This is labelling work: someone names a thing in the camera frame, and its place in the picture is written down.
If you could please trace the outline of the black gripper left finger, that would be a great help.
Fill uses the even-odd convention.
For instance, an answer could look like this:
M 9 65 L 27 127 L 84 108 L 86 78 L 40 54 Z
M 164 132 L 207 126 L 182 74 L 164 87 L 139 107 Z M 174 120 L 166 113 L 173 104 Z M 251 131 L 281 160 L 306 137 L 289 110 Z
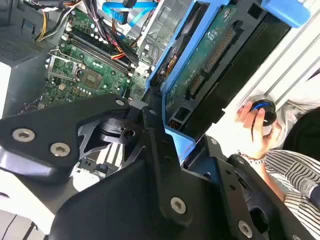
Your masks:
M 128 161 L 143 131 L 160 128 L 173 138 L 183 161 L 196 143 L 164 126 L 162 98 L 148 103 L 114 93 L 9 116 L 0 121 L 0 208 L 52 226 L 58 209 L 77 193 L 72 172 L 79 160 L 123 145 Z

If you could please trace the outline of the bare person hand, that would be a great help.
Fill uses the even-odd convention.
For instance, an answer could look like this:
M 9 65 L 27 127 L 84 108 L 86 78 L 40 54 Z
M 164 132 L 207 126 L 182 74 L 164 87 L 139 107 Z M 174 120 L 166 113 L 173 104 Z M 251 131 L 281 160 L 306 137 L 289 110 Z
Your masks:
M 239 139 L 239 151 L 250 159 L 262 159 L 273 147 L 282 132 L 281 125 L 275 121 L 271 130 L 264 135 L 263 123 L 265 110 L 263 108 L 252 110 L 253 103 L 247 103 L 241 107 L 235 116 L 235 131 Z

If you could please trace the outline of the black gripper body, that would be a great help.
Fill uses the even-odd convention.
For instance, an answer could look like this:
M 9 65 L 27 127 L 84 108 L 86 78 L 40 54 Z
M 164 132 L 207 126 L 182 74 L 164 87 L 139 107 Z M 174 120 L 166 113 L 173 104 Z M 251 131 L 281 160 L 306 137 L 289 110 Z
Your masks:
M 237 222 L 219 189 L 204 177 L 182 170 L 181 184 L 171 181 L 164 207 L 181 198 L 191 220 L 177 224 L 160 215 L 147 165 L 134 163 L 71 197 L 57 212 L 50 240 L 236 240 Z

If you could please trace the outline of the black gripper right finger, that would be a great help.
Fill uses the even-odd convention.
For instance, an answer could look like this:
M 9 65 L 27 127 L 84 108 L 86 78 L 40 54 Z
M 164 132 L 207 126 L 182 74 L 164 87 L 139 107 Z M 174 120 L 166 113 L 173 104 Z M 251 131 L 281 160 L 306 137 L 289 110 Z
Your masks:
M 267 221 L 271 240 L 319 239 L 319 209 L 312 203 L 318 193 L 315 160 L 300 153 L 271 150 L 263 164 L 249 164 L 240 155 L 221 160 L 213 155 L 213 140 L 204 137 L 207 160 L 214 164 L 211 179 L 216 184 L 230 229 L 229 239 L 263 240 L 257 217 Z

